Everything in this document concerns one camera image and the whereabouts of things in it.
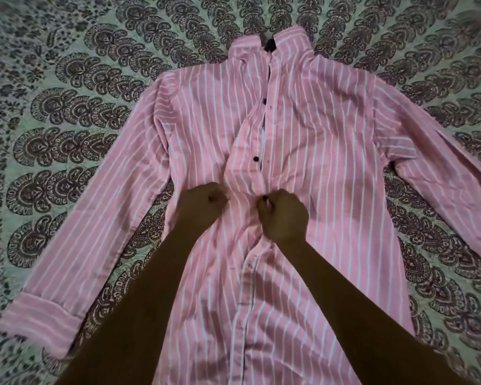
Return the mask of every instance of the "button-up shirt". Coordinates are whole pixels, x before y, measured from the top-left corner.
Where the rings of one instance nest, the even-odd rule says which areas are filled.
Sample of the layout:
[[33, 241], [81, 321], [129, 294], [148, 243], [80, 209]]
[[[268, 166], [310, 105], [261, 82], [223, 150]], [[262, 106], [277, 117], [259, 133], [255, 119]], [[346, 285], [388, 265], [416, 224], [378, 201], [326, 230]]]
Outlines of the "button-up shirt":
[[359, 383], [303, 280], [262, 235], [257, 197], [306, 205], [308, 242], [409, 332], [403, 259], [386, 208], [394, 162], [481, 256], [481, 166], [374, 75], [314, 55], [305, 31], [237, 39], [221, 64], [163, 73], [37, 261], [1, 327], [64, 356], [132, 233], [166, 186], [230, 192], [194, 246], [154, 383]]

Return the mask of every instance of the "person's left hand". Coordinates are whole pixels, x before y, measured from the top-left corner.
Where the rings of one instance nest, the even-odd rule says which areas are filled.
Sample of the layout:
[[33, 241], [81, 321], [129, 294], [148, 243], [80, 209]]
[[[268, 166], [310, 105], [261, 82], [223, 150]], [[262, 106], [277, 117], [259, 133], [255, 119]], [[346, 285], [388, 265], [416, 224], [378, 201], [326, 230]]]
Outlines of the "person's left hand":
[[223, 213], [227, 202], [226, 188], [217, 182], [185, 190], [176, 206], [176, 225], [199, 236]]

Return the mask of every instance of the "patterned bedsheet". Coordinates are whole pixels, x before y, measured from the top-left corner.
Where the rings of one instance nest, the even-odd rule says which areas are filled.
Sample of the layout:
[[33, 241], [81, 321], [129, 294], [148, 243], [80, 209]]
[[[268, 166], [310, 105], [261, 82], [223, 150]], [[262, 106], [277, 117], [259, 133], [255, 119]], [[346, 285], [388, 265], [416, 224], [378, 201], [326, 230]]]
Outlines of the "patterned bedsheet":
[[[160, 72], [294, 24], [318, 53], [396, 85], [481, 160], [481, 0], [0, 0], [0, 314]], [[417, 336], [481, 383], [481, 259], [391, 168], [386, 190]], [[169, 184], [77, 344], [157, 248], [171, 195]], [[53, 383], [66, 363], [0, 334], [0, 385]]]

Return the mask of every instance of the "forearm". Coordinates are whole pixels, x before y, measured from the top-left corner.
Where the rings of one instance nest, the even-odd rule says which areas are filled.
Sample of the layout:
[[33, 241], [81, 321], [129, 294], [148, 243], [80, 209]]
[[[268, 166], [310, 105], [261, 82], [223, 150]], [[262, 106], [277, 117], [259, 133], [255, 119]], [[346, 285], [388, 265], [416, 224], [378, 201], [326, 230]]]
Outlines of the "forearm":
[[278, 245], [332, 327], [363, 384], [467, 384], [443, 358], [419, 343], [308, 243]]
[[58, 385], [151, 384], [173, 302], [199, 235], [176, 226]]

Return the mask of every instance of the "shirt sleeve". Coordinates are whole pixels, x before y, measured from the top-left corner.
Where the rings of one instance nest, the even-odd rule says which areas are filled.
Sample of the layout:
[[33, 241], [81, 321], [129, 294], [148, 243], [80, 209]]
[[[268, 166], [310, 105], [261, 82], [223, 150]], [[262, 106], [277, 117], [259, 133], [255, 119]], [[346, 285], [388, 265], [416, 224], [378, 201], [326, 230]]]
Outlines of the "shirt sleeve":
[[0, 329], [64, 357], [91, 304], [169, 180], [173, 71], [141, 95], [96, 174], [43, 251]]
[[375, 143], [409, 182], [481, 256], [481, 164], [426, 111], [376, 79]]

